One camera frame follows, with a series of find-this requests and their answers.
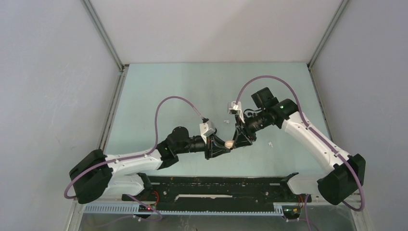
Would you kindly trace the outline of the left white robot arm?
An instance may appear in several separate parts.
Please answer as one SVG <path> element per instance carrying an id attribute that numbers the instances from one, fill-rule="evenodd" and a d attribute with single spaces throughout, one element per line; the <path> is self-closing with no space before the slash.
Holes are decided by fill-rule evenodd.
<path id="1" fill-rule="evenodd" d="M 214 158 L 229 153 L 233 144 L 215 134 L 191 137 L 185 127 L 176 127 L 152 151 L 105 155 L 101 149 L 93 150 L 70 170 L 69 176 L 80 204 L 124 194 L 144 201 L 152 194 L 145 171 L 174 165 L 179 160 L 178 154 L 203 152 L 206 159 Z"/>

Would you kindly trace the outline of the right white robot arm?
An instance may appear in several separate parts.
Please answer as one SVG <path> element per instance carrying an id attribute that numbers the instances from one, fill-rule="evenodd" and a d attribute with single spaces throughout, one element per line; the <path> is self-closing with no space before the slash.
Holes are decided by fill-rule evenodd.
<path id="1" fill-rule="evenodd" d="M 302 144 L 323 171 L 321 176 L 293 173 L 284 178 L 280 187 L 282 199 L 292 201 L 299 194 L 315 194 L 338 205 L 363 185 L 365 159 L 359 154 L 350 155 L 328 140 L 294 101 L 278 101 L 269 88 L 263 88 L 251 97 L 259 110 L 253 115 L 244 114 L 241 102 L 228 104 L 228 113 L 235 115 L 236 119 L 232 148 L 252 145 L 256 141 L 256 132 L 277 126 Z"/>

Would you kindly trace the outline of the beige earbud case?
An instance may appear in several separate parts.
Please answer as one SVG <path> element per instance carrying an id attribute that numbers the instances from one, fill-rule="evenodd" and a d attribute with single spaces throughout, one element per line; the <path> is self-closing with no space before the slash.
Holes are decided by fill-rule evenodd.
<path id="1" fill-rule="evenodd" d="M 234 141 L 225 141 L 224 146 L 231 149 L 234 146 Z"/>

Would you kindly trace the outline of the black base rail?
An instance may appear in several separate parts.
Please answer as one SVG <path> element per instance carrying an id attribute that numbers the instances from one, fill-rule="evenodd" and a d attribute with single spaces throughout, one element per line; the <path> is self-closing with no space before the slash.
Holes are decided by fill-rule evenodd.
<path id="1" fill-rule="evenodd" d="M 152 202 L 160 212 L 255 214 L 277 212 L 288 203 L 293 212 L 311 202 L 293 193 L 288 177 L 181 177 L 147 176 L 148 189 L 135 198 Z"/>

